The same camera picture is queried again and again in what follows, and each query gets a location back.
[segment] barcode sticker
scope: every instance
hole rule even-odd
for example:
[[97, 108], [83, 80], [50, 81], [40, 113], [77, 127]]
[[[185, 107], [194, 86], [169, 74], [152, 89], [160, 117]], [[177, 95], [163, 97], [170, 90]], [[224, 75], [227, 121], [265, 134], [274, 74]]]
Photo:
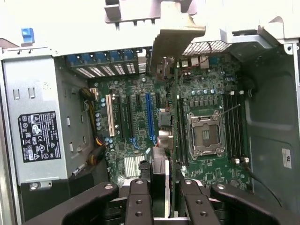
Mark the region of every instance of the barcode sticker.
[[282, 149], [283, 166], [292, 168], [291, 151], [289, 149]]

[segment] blue latch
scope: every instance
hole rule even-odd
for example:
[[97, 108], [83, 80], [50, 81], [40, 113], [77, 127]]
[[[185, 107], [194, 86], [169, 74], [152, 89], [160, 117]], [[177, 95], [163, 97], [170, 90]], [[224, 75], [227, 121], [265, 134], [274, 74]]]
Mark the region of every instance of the blue latch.
[[34, 43], [34, 33], [31, 27], [22, 28], [22, 36], [24, 43]]

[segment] black pcie slot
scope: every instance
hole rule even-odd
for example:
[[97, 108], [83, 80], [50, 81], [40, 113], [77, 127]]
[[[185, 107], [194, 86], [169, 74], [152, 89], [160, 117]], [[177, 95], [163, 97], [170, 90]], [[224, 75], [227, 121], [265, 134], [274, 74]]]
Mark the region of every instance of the black pcie slot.
[[[226, 94], [223, 94], [223, 108], [224, 112], [227, 112], [228, 108], [228, 96]], [[231, 130], [230, 130], [230, 122], [229, 122], [229, 114], [225, 113], [224, 114], [224, 119], [225, 119], [225, 136], [226, 136], [226, 148], [227, 148], [227, 155], [228, 158], [231, 159], [233, 157], [233, 148], [231, 144]]]
[[[233, 106], [237, 106], [238, 105], [238, 101], [237, 101], [237, 96], [238, 94], [232, 95], [232, 104]], [[239, 112], [238, 112], [239, 107], [233, 109], [233, 118], [234, 118], [234, 131], [235, 131], [235, 141], [236, 141], [236, 150], [237, 150], [237, 157], [241, 157], [242, 156], [242, 148], [240, 145], [240, 118], [239, 118]]]
[[127, 108], [127, 120], [128, 120], [128, 128], [129, 128], [129, 134], [130, 137], [133, 138], [134, 132], [133, 132], [133, 123], [132, 123], [132, 113], [131, 113], [131, 99], [130, 96], [126, 96], [126, 108]]
[[124, 116], [123, 116], [123, 108], [121, 105], [121, 99], [119, 96], [116, 97], [117, 107], [118, 107], [118, 116], [120, 120], [120, 137], [123, 139], [125, 137], [125, 127], [124, 127]]
[[188, 156], [187, 156], [187, 134], [185, 130], [184, 123], [184, 111], [183, 111], [183, 98], [180, 98], [178, 101], [178, 125], [179, 125], [179, 151], [181, 162], [183, 165], [188, 165]]
[[234, 117], [234, 109], [232, 109], [233, 107], [235, 107], [235, 105], [233, 104], [233, 96], [229, 95], [228, 96], [228, 109], [229, 109], [229, 128], [231, 131], [231, 144], [232, 144], [232, 152], [234, 154], [234, 156], [236, 157], [238, 155], [238, 151], [237, 151], [237, 146], [236, 146], [236, 134], [237, 131], [235, 130], [235, 117]]
[[237, 108], [238, 110], [238, 115], [239, 115], [239, 126], [240, 126], [240, 145], [241, 145], [241, 156], [245, 156], [245, 144], [244, 144], [244, 133], [243, 129], [246, 129], [243, 127], [243, 115], [242, 115], [242, 109], [241, 107], [244, 106], [244, 95], [237, 95], [237, 103], [240, 104], [241, 106]]
[[160, 94], [155, 93], [155, 100], [156, 100], [156, 108], [160, 109], [161, 108], [161, 101], [160, 101]]
[[140, 107], [141, 106], [141, 96], [139, 94], [136, 94], [135, 99], [136, 99], [136, 106]]

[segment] wire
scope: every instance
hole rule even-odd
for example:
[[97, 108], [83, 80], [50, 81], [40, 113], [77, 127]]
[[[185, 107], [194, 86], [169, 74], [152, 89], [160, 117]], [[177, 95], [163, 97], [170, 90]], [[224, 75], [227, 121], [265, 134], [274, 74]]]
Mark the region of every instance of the wire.
[[272, 195], [273, 197], [277, 200], [278, 204], [280, 205], [280, 207], [282, 207], [282, 203], [281, 201], [277, 198], [277, 196], [275, 195], [275, 193], [261, 180], [259, 179], [252, 171], [251, 169], [247, 166], [247, 164], [243, 163], [242, 164], [245, 168], [245, 170], [248, 172], [249, 176], [252, 177], [254, 180], [256, 180], [257, 182], [259, 182], [265, 189], [267, 189]]

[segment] warning label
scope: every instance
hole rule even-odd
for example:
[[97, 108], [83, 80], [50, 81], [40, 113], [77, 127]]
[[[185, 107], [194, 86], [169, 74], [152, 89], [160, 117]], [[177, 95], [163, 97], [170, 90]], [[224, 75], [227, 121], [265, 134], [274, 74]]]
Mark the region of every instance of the warning label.
[[55, 111], [18, 118], [23, 162], [61, 158]]

